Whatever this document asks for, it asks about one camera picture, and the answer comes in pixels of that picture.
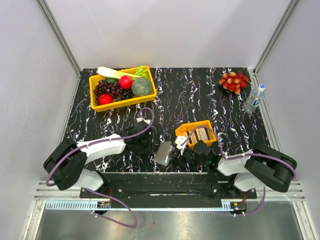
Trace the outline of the stack of credit cards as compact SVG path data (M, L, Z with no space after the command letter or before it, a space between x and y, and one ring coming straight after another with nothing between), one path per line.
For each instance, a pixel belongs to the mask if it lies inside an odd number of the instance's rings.
M196 144L199 141L209 141L210 136L206 128L197 128L189 138L189 144Z

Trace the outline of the small yellow card bin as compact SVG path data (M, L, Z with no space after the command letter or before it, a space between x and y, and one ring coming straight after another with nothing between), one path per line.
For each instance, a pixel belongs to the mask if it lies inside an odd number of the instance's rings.
M208 141L204 141L204 143L207 144L208 146L211 146L214 142L217 141L217 138L215 137L214 133L212 132L213 128L212 128L211 122L209 120L203 120L203 121L197 121L197 122L191 122L191 123L182 124L181 126L179 126L175 130L175 135L176 136L185 136L185 137L188 138L195 127L206 128L207 129L207 132L208 132L208 135L209 135L209 140ZM186 145L189 148L193 149L196 143L195 144L189 144L189 139L187 140Z

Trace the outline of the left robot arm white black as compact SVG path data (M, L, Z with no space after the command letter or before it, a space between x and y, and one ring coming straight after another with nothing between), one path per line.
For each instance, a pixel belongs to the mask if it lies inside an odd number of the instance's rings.
M126 152L148 153L151 139L150 120L141 120L133 127L96 140L75 142L68 138L44 161L43 168L59 190L73 186L88 188L96 197L102 198L107 195L109 186L100 173L85 169L85 165Z

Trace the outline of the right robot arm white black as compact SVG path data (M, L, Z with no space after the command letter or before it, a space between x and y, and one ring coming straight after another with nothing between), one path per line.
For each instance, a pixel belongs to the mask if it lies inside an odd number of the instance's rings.
M203 166L216 179L229 177L227 192L233 198L260 187L286 193L296 177L296 160L267 145L257 144L246 152L226 157L217 152L220 146L217 141L207 146L200 140L193 148L187 144L177 147L181 160Z

